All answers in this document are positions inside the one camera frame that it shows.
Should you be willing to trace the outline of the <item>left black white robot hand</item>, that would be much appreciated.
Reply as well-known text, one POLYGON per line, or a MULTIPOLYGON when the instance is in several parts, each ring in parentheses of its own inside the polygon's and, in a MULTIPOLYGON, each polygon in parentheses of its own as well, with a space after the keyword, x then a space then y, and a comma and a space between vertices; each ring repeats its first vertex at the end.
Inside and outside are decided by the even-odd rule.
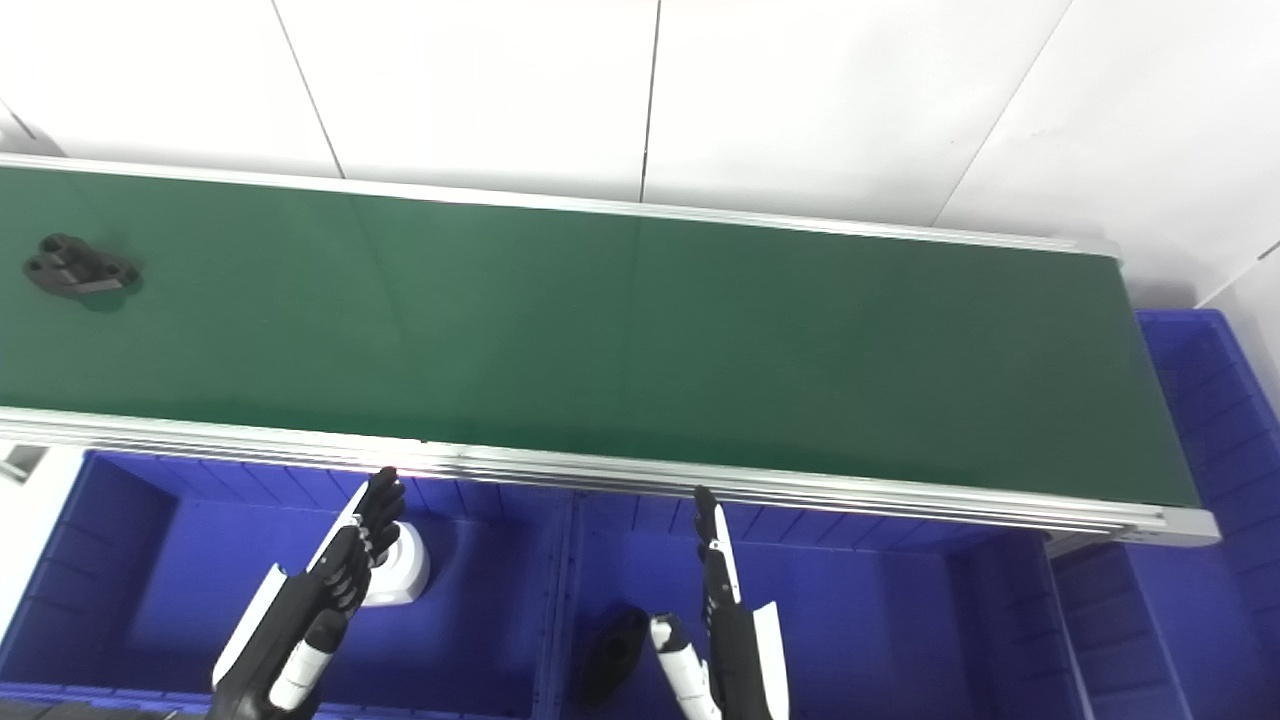
POLYGON ((269 569, 212 670, 209 719, 311 719, 319 687, 367 597, 375 562, 399 539, 396 468, 349 498, 307 568, 269 569))

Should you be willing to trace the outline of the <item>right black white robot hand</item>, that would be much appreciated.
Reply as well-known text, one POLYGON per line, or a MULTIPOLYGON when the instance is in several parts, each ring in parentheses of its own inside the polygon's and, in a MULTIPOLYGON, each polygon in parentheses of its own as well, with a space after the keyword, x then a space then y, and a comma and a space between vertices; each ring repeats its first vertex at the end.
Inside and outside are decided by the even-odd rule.
POLYGON ((709 655, 698 655, 677 615, 652 616, 649 637, 668 687, 686 719, 787 719, 791 703, 778 606, 744 603, 724 510, 705 487, 695 489, 694 500, 709 655))

